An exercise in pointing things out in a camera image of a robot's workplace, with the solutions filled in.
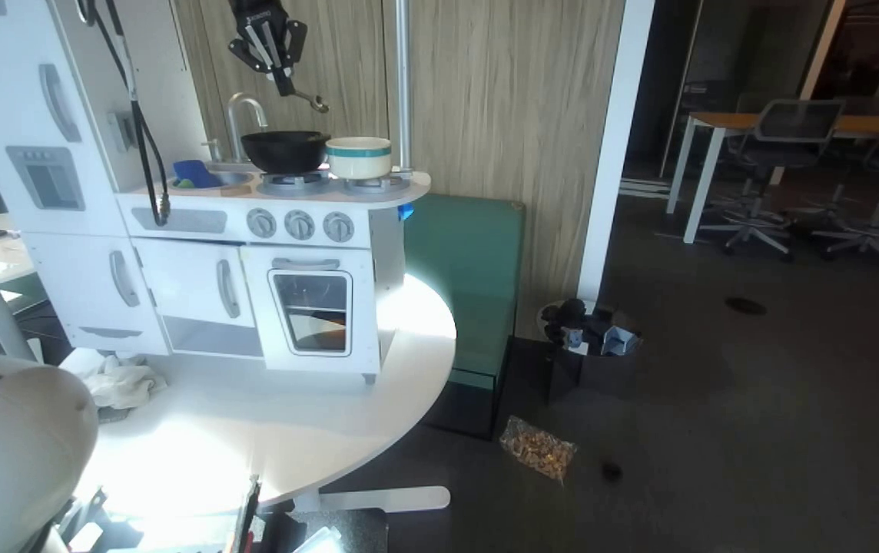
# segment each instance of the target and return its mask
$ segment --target white play kitchen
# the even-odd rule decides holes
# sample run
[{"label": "white play kitchen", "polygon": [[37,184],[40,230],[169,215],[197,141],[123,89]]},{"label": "white play kitchen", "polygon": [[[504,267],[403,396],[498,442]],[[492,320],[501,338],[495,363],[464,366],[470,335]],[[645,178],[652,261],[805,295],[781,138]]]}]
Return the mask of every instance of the white play kitchen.
[{"label": "white play kitchen", "polygon": [[[234,6],[231,52],[326,111],[292,86],[304,25],[274,6]],[[430,175],[320,132],[234,135],[252,163],[215,163],[172,9],[0,0],[0,194],[71,344],[375,378]]]}]

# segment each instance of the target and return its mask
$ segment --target wooden wall panel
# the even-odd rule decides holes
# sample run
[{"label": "wooden wall panel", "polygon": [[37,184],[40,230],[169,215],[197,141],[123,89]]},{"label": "wooden wall panel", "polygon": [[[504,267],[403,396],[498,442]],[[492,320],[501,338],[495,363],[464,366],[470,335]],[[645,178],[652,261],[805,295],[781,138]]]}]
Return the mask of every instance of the wooden wall panel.
[{"label": "wooden wall panel", "polygon": [[[575,292],[624,0],[409,0],[412,166],[436,194],[529,209],[516,332]],[[277,129],[393,135],[393,0],[286,0],[310,25],[298,98],[243,68],[224,0],[178,0],[209,135],[227,144],[224,101],[255,95]]]},{"label": "wooden wall panel", "polygon": [[227,52],[234,15],[227,0],[175,0],[191,52],[194,83],[212,138],[231,154],[224,108],[234,92],[264,104],[274,129],[320,129],[329,135],[387,135],[384,3],[381,0],[283,0],[307,25],[304,58],[295,68],[301,92],[320,92],[329,114],[301,98],[283,98],[270,80]]},{"label": "wooden wall panel", "polygon": [[440,194],[529,206],[516,332],[538,338],[581,270],[621,0],[409,6],[412,166]]}]

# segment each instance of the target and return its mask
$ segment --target glass door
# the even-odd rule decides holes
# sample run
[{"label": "glass door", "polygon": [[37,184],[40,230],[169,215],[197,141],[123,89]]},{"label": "glass door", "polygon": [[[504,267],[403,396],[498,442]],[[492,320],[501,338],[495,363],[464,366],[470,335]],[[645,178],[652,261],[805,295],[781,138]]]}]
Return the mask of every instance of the glass door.
[{"label": "glass door", "polygon": [[624,178],[670,175],[688,111],[799,95],[827,12],[830,0],[658,0]]},{"label": "glass door", "polygon": [[879,111],[879,0],[851,0],[821,68],[814,98],[842,98],[848,111]]}]

